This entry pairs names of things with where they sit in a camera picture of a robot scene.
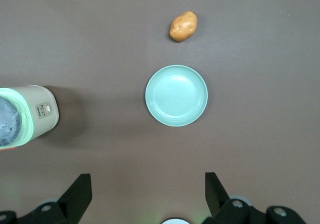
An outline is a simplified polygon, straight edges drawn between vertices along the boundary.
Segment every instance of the table surface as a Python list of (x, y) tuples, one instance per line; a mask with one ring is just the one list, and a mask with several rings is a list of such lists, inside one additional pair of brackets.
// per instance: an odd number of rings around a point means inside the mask
[[(186, 10), (198, 28), (169, 27)], [(210, 215), (205, 172), (265, 211), (320, 223), (320, 0), (0, 0), (0, 86), (48, 87), (50, 132), (0, 152), (0, 210), (22, 216), (90, 173), (81, 224)], [(183, 64), (208, 86), (194, 123), (155, 120), (145, 89)]]

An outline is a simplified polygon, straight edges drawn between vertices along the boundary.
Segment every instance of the light green plate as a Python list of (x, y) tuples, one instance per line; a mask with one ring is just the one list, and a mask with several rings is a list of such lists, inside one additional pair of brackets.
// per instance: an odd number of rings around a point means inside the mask
[(205, 81), (192, 68), (171, 65), (150, 79), (145, 101), (159, 122), (180, 127), (194, 122), (205, 110), (208, 90)]

